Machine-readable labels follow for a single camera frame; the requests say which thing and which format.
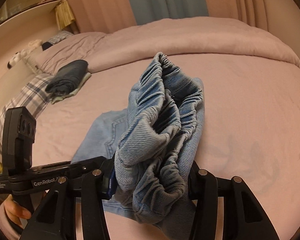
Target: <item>light green cloth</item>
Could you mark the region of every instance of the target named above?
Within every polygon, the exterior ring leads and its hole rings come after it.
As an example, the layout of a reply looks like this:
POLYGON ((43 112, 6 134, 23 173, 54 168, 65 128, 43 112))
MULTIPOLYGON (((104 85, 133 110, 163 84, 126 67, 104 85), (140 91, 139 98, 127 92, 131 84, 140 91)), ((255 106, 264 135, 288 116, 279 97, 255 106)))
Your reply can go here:
POLYGON ((73 91, 72 91, 70 94, 68 94, 68 95, 58 96, 58 97, 52 98, 51 101, 50 101, 50 103, 51 103, 51 104, 54 104, 54 103, 56 103, 56 102, 62 101, 63 99, 66 99, 66 98, 75 96, 75 95, 79 92, 79 90, 81 89, 81 87, 84 85, 84 83, 85 83, 91 76, 92 76, 91 73, 89 73, 89 72, 86 73, 86 74, 84 75, 84 77, 82 78, 82 80, 81 80, 81 82, 80 82, 78 88, 76 88, 75 90, 73 90, 73 91))

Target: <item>black robotic device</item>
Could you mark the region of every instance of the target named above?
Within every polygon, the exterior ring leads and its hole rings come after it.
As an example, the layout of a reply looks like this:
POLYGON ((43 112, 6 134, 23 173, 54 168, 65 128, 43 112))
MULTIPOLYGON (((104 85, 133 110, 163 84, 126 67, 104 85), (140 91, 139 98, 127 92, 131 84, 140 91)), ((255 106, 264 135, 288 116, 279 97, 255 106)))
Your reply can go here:
MULTIPOLYGON (((117 188, 114 159, 96 157, 70 163, 32 166, 36 121, 25 107, 8 109, 2 140, 0 194, 33 215, 20 240, 75 240, 75 201, 81 197, 84 240, 110 240, 102 200, 117 188), (34 210, 32 195, 49 190, 34 210)), ((190 240, 214 240, 218 197, 224 198, 223 240, 279 240, 262 206, 242 178, 216 178, 193 163, 189 198, 197 200, 190 240)))

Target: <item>plush toy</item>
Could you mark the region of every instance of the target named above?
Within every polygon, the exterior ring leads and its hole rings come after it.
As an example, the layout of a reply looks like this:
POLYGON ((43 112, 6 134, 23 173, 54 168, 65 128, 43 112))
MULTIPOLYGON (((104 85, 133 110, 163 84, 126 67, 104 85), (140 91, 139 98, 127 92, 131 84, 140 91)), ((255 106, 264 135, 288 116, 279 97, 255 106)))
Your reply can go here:
POLYGON ((21 51, 17 52, 12 56, 12 58, 8 62, 8 69, 11 69, 14 65, 16 65, 20 60, 22 60, 25 56, 29 55, 36 48, 40 47, 42 44, 42 40, 34 40, 30 41, 27 46, 21 51))

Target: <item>jeans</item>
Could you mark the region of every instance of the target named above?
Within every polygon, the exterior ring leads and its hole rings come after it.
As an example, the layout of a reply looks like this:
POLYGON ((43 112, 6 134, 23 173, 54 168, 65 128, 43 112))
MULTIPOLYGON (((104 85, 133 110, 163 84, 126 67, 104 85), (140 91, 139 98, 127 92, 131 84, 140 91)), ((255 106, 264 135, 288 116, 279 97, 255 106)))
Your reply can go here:
POLYGON ((203 85, 157 53, 129 94, 128 108, 98 117, 73 162, 115 152, 118 189, 110 211, 188 239, 195 206, 187 178, 204 120, 203 85))

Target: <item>silver bolt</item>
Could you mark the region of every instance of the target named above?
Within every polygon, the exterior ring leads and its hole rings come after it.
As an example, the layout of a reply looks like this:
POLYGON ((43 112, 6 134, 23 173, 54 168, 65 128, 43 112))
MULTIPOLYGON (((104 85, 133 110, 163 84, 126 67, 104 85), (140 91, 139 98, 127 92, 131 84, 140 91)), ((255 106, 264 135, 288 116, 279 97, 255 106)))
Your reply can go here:
POLYGON ((205 175, 208 174, 208 172, 207 172, 206 170, 204 170, 204 169, 200 169, 200 170, 198 171, 198 173, 199 173, 200 175, 202 175, 202 176, 205 176, 205 175))
POLYGON ((241 179, 240 177, 238 177, 238 176, 235 176, 235 177, 233 178, 233 180, 234 180, 236 183, 241 183, 241 182, 242 182, 242 179, 241 179))
POLYGON ((92 174, 93 174, 94 176, 99 176, 99 175, 101 174, 101 170, 96 169, 96 170, 94 170, 94 171, 92 172, 92 174))
POLYGON ((60 177, 60 178, 58 179, 58 182, 59 182, 60 184, 65 183, 66 181, 67 181, 67 178, 66 178, 66 177, 60 177))

